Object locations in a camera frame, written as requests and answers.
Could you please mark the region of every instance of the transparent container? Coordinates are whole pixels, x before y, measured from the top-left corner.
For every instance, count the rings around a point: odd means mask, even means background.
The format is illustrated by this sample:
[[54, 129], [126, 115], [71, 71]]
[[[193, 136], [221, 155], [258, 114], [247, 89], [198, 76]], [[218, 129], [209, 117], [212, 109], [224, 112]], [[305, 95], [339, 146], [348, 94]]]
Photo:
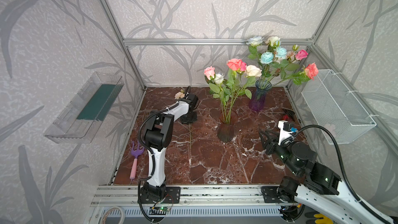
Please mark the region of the transparent container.
[[94, 72], [44, 136], [56, 143], [91, 143], [124, 85], [121, 79]]
[[[319, 70], [301, 94], [318, 125], [328, 129], [338, 144], [349, 144], [376, 126], [353, 92], [331, 69]], [[331, 138], [324, 135], [333, 144]]]

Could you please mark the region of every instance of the rose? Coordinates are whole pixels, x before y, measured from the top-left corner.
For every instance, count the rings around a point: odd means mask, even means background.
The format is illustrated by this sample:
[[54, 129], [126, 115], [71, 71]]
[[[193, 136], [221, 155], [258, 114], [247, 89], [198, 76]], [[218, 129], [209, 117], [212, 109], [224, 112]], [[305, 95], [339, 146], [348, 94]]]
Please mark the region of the rose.
[[241, 67], [242, 67], [242, 60], [241, 59], [236, 59], [236, 58], [232, 58], [231, 60], [229, 60], [226, 64], [230, 69], [232, 69], [233, 71], [238, 71]]
[[266, 40], [266, 44], [271, 45], [271, 46], [274, 46], [274, 44], [280, 45], [281, 44], [280, 40], [281, 40], [280, 37], [276, 37], [276, 36], [269, 37], [268, 40]]
[[175, 99], [183, 98], [185, 94], [183, 92], [177, 92], [176, 95], [174, 96]]
[[249, 38], [248, 42], [246, 42], [247, 45], [251, 45], [253, 47], [259, 46], [261, 45], [261, 43], [263, 42], [263, 38], [260, 36], [255, 36], [255, 37], [251, 37]]
[[287, 50], [284, 47], [277, 47], [275, 50], [275, 57], [286, 59]]
[[255, 76], [255, 77], [260, 77], [261, 76], [261, 69], [256, 67], [255, 65], [249, 65], [246, 67], [246, 75], [248, 77], [250, 76]]
[[216, 83], [217, 85], [220, 85], [223, 81], [224, 81], [224, 77], [222, 76], [222, 74], [220, 74], [220, 73], [216, 74], [216, 76], [214, 78], [214, 83]]
[[260, 62], [263, 64], [269, 64], [272, 62], [272, 59], [273, 59], [273, 53], [265, 52], [261, 55]]
[[214, 78], [214, 74], [215, 74], [214, 69], [215, 68], [213, 68], [212, 66], [205, 68], [204, 74], [207, 77], [207, 79], [211, 80], [210, 77]]
[[242, 72], [246, 70], [246, 62], [242, 62], [241, 66], [240, 66], [240, 70]]
[[289, 51], [289, 52], [286, 53], [286, 57], [287, 57], [288, 59], [293, 60], [293, 59], [295, 58], [295, 54], [296, 54], [295, 52]]
[[302, 59], [306, 58], [308, 56], [308, 53], [305, 50], [300, 50], [296, 54], [296, 60], [301, 61]]
[[305, 75], [310, 79], [314, 79], [314, 77], [318, 74], [318, 68], [314, 63], [309, 64], [306, 68], [304, 68]]

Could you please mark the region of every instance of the wall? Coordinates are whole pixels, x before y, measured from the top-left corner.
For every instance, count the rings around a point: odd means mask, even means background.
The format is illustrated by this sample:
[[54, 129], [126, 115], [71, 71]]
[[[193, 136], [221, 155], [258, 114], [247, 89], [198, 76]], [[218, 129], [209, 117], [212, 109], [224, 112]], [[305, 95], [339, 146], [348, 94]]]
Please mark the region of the wall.
[[[396, 87], [397, 0], [343, 0], [316, 43], [368, 103], [398, 133]], [[308, 62], [317, 62], [310, 56]], [[314, 117], [292, 87], [304, 124]], [[336, 152], [320, 132], [311, 137], [322, 161], [340, 173]], [[398, 159], [374, 129], [340, 146], [348, 178], [357, 193], [386, 214], [398, 215]]]
[[[97, 0], [0, 0], [0, 223], [81, 223], [142, 91]], [[94, 72], [125, 86], [90, 144], [43, 133]]]
[[[107, 0], [124, 38], [310, 38], [331, 0]], [[202, 85], [246, 47], [131, 46], [146, 85]]]

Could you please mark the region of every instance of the garden fork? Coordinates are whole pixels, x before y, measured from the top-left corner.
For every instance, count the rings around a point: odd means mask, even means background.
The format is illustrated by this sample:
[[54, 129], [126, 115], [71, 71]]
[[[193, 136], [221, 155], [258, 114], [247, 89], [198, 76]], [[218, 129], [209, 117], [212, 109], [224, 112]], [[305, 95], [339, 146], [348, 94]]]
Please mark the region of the garden fork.
[[137, 172], [137, 158], [144, 152], [144, 147], [140, 148], [140, 144], [137, 145], [137, 149], [134, 150], [134, 141], [132, 142], [131, 155], [134, 156], [134, 162], [131, 167], [130, 179], [135, 179], [135, 173]]

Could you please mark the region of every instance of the hot pink rose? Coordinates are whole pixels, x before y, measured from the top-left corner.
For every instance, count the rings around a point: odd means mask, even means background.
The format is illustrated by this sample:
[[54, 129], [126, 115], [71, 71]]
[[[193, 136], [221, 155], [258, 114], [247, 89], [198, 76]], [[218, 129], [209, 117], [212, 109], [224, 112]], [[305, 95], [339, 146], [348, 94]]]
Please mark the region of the hot pink rose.
[[314, 79], [314, 77], [318, 74], [318, 68], [316, 68], [315, 62], [309, 64], [306, 68], [304, 68], [305, 75], [310, 79]]
[[306, 58], [308, 56], [308, 53], [305, 50], [300, 50], [296, 54], [296, 60], [301, 61], [302, 59]]
[[205, 76], [207, 76], [207, 79], [211, 80], [210, 77], [213, 77], [213, 78], [214, 78], [214, 75], [216, 74], [216, 73], [214, 72], [214, 69], [215, 69], [215, 68], [213, 68], [212, 66], [205, 68], [204, 74], [205, 74]]
[[245, 71], [246, 70], [246, 62], [242, 62], [242, 65], [240, 66], [240, 70], [241, 71]]
[[239, 69], [241, 68], [241, 66], [242, 66], [242, 60], [241, 60], [241, 59], [235, 59], [235, 58], [233, 58], [233, 59], [229, 60], [229, 61], [227, 62], [226, 65], [227, 65], [230, 69], [232, 69], [232, 70], [234, 70], [234, 71], [237, 71], [237, 70], [239, 70]]

